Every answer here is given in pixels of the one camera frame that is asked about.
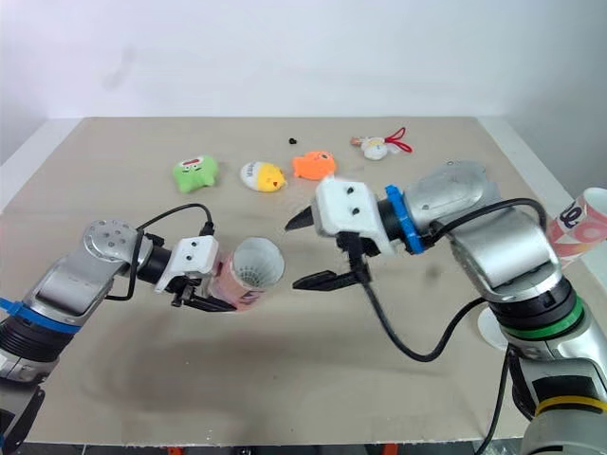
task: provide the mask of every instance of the red string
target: red string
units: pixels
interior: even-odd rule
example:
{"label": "red string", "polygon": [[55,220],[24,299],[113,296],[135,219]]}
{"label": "red string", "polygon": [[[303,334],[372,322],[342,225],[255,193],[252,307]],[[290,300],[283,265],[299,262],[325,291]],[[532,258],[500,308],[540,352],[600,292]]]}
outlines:
{"label": "red string", "polygon": [[398,131],[396,131],[393,135],[385,137],[383,140],[385,142],[387,142],[388,144],[394,144],[396,147],[398,147],[403,152],[407,152],[408,154],[411,154],[414,151],[414,149],[412,149],[410,145],[405,144],[404,142],[401,142],[399,140],[405,136],[406,131],[407,130],[403,126]]}

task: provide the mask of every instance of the toy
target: toy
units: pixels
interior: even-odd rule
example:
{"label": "toy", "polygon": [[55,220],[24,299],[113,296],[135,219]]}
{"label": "toy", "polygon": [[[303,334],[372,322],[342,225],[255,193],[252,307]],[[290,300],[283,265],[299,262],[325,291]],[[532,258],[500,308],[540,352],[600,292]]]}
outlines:
{"label": "toy", "polygon": [[240,170],[240,178],[252,190],[273,192],[286,183],[281,169],[272,163],[251,161]]}
{"label": "toy", "polygon": [[414,149],[399,140],[405,136],[405,131],[405,127],[403,126],[388,137],[352,137],[350,144],[360,147],[364,153],[364,157],[374,161],[383,158],[388,152],[397,154],[399,150],[402,150],[411,154]]}
{"label": "toy", "polygon": [[293,158],[295,176],[307,178],[308,180],[322,180],[327,175],[332,175],[337,169],[335,158],[328,152],[316,150],[308,152],[304,156]]}
{"label": "toy", "polygon": [[181,192],[212,187],[219,173],[217,161],[211,156],[197,156],[175,164],[173,177]]}

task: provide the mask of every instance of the small keychain toy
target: small keychain toy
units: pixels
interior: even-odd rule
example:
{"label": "small keychain toy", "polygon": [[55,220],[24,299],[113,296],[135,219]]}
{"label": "small keychain toy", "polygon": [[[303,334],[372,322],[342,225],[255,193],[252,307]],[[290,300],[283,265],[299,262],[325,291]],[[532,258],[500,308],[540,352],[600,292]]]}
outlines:
{"label": "small keychain toy", "polygon": [[364,153],[364,157],[377,161],[383,158],[388,152],[397,154],[399,151],[411,154],[414,149],[410,145],[400,141],[405,136],[407,130],[403,126],[393,135],[388,137],[352,137],[350,144],[360,147]]}

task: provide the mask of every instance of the table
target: table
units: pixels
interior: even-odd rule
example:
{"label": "table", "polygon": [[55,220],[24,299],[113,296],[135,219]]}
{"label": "table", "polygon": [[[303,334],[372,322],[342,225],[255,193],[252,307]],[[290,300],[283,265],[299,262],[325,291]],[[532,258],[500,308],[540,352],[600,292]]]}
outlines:
{"label": "table", "polygon": [[[351,136],[387,136],[401,125],[412,155],[365,160]],[[297,145],[289,145],[295,137]],[[476,329],[478,311],[431,364],[404,357],[381,331],[359,286],[324,294],[290,284],[344,258],[313,229],[285,233],[316,183],[288,178],[256,193],[240,168],[266,160],[292,174],[294,155],[325,149],[342,177],[378,194],[455,159],[487,166],[503,197],[534,196],[475,118],[90,118],[82,121],[0,217],[6,298],[18,300],[95,219],[138,225],[173,206],[208,204],[222,248],[261,235],[283,251],[285,276],[254,310],[205,314],[173,308],[139,282],[128,302],[106,301],[64,351],[29,439],[104,445],[287,445],[450,441],[484,437],[502,355]],[[171,169],[213,155],[217,187],[177,192]],[[172,246],[196,234],[201,213],[182,212],[151,231]],[[452,315],[477,296],[443,242],[421,257],[370,261],[375,288],[410,346],[427,352]],[[603,327],[605,293],[583,264],[566,270]],[[118,279],[114,293],[125,289]],[[521,436],[509,397],[496,437]]]}

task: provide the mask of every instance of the cup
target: cup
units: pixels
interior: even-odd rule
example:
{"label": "cup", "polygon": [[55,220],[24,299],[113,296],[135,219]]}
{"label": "cup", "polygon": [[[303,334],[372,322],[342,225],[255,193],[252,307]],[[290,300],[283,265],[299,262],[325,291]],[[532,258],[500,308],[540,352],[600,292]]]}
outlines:
{"label": "cup", "polygon": [[589,188],[548,225],[562,268],[607,239],[607,190]]}
{"label": "cup", "polygon": [[285,272],[280,249],[264,237],[249,237],[219,264],[209,283],[213,297],[248,310]]}

